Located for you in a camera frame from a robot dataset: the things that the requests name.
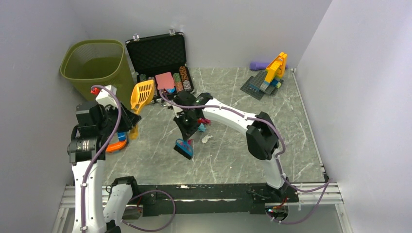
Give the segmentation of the blue hand brush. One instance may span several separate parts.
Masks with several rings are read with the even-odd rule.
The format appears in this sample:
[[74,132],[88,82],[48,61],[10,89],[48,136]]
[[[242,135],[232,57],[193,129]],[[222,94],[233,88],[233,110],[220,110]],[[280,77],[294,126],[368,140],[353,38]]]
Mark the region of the blue hand brush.
[[193,147],[188,141],[177,139],[173,149],[188,160],[193,158]]

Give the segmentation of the orange slotted plastic scoop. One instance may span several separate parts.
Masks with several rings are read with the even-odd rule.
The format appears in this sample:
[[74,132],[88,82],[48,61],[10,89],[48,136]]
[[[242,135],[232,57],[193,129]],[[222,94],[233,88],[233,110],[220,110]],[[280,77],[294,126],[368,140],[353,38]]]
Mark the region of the orange slotted plastic scoop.
[[130,100],[134,114],[139,115],[143,107],[153,100],[155,89],[154,80],[146,80],[135,85]]

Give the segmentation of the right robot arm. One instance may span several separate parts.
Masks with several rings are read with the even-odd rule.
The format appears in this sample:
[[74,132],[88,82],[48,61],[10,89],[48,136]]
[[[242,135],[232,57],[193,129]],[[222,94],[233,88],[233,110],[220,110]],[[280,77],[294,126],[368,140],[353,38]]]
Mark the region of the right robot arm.
[[284,142],[266,112],[253,114],[230,107],[209,93],[195,97],[186,91],[178,93],[169,102],[175,111],[174,122],[182,138],[175,150],[188,159],[193,157],[189,139],[200,126],[200,119],[221,123],[238,131],[246,138],[248,152],[261,161],[266,179],[266,188],[260,198],[272,202],[298,202],[298,194],[289,183],[280,162]]

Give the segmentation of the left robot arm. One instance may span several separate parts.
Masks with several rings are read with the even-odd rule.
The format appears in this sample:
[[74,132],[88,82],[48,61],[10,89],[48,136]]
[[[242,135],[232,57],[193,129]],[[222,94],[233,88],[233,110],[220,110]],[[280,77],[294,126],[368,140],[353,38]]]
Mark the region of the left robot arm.
[[103,106],[95,100],[76,107],[77,125],[68,145],[69,162],[75,185],[74,233],[119,233],[127,204],[140,196],[132,176],[116,178],[110,185],[109,199],[103,204],[103,171],[106,148],[118,132],[126,133],[141,116],[122,106]]

